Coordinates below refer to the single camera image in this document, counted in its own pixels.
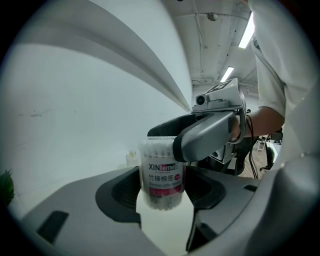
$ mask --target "clear plastic container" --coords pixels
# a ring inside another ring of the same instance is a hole
[[[129,151],[129,154],[125,156],[125,160],[126,160],[126,166],[128,167],[134,167],[139,165],[138,157],[136,155],[136,151],[134,150]]]
[[[139,145],[142,197],[153,209],[173,209],[181,203],[185,191],[186,163],[175,160],[174,139],[148,137]]]

